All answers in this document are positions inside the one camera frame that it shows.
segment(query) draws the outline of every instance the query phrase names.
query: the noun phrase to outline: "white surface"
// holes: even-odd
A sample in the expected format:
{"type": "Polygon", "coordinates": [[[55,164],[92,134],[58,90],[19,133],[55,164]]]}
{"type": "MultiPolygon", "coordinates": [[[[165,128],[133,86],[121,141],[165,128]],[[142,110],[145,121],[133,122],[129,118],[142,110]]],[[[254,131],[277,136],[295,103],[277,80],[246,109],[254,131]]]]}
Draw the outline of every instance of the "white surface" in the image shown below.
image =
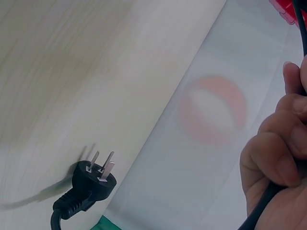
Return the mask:
{"type": "MultiPolygon", "coordinates": [[[[237,229],[246,217],[241,149],[284,95],[284,61],[300,64],[302,54],[299,30],[268,0],[228,0],[105,215],[123,230],[237,229]],[[200,142],[178,119],[189,86],[212,75],[235,83],[246,100],[244,129],[228,144],[200,142]]],[[[215,112],[216,129],[229,127],[230,110],[219,114],[225,107],[214,93],[213,110],[204,92],[201,121],[214,123],[215,112]]]]}
{"type": "MultiPolygon", "coordinates": [[[[1,230],[49,229],[58,182],[96,150],[98,163],[116,152],[121,183],[224,2],[1,1],[1,230]]],[[[63,229],[89,229],[107,205],[63,229]]]]}

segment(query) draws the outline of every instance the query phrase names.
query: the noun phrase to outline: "finger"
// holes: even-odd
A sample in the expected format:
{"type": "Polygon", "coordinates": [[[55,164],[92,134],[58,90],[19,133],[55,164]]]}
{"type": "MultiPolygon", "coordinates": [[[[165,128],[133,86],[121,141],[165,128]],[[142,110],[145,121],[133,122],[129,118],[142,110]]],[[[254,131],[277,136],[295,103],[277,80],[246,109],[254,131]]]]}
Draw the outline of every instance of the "finger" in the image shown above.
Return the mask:
{"type": "Polygon", "coordinates": [[[307,128],[295,114],[280,110],[266,118],[258,133],[272,132],[282,138],[292,155],[300,160],[307,159],[307,128]]]}
{"type": "Polygon", "coordinates": [[[287,110],[294,113],[307,112],[307,97],[298,94],[287,94],[282,97],[277,106],[276,111],[287,110]]]}
{"type": "Polygon", "coordinates": [[[292,63],[285,62],[283,65],[283,79],[286,94],[301,94],[304,90],[300,79],[300,68],[292,63]]]}
{"type": "Polygon", "coordinates": [[[304,88],[304,91],[307,90],[307,57],[304,57],[301,70],[300,70],[300,78],[304,88]]]}
{"type": "Polygon", "coordinates": [[[264,176],[279,185],[296,186],[300,183],[287,145],[272,132],[260,133],[247,143],[240,157],[240,170],[245,194],[264,176]]]}

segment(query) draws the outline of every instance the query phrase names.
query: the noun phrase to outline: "red object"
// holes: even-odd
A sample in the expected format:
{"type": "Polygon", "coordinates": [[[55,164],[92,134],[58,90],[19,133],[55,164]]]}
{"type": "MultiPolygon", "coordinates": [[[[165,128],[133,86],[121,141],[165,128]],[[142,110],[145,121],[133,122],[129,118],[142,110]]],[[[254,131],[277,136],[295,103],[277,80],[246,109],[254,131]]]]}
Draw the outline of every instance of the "red object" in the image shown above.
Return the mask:
{"type": "MultiPolygon", "coordinates": [[[[279,14],[290,24],[297,24],[296,15],[292,6],[292,0],[269,0],[279,14]]],[[[307,19],[307,13],[302,11],[304,21],[307,19]]]]}

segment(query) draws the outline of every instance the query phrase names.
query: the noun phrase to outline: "fingernail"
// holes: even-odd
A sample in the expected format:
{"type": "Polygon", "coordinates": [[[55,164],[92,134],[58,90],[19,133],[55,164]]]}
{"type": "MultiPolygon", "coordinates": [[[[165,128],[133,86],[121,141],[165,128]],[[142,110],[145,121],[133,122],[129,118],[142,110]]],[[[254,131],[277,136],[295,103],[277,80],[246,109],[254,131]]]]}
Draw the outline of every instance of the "fingernail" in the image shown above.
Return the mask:
{"type": "Polygon", "coordinates": [[[291,62],[290,61],[286,61],[284,64],[283,64],[283,70],[285,68],[286,65],[290,64],[291,62]]]}
{"type": "Polygon", "coordinates": [[[307,155],[307,130],[304,127],[294,127],[291,139],[298,151],[307,155]]]}
{"type": "Polygon", "coordinates": [[[300,184],[295,162],[290,156],[281,157],[277,162],[276,169],[288,187],[298,186],[300,184]]]}
{"type": "Polygon", "coordinates": [[[293,101],[293,112],[296,113],[307,112],[307,97],[296,98],[293,101]]]}

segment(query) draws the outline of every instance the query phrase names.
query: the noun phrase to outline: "white sheet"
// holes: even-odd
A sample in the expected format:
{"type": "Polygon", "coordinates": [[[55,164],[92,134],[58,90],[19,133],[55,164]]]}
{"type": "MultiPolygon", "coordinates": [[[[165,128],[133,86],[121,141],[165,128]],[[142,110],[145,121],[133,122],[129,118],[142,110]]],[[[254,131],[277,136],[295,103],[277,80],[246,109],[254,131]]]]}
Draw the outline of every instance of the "white sheet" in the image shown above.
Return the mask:
{"type": "Polygon", "coordinates": [[[268,0],[228,0],[105,215],[123,230],[237,229],[246,218],[240,152],[284,95],[284,61],[302,56],[299,30],[268,0]],[[203,98],[186,100],[191,88],[203,98]],[[230,142],[206,135],[229,119],[239,131],[230,142]],[[187,129],[195,120],[201,128],[187,129]]]}

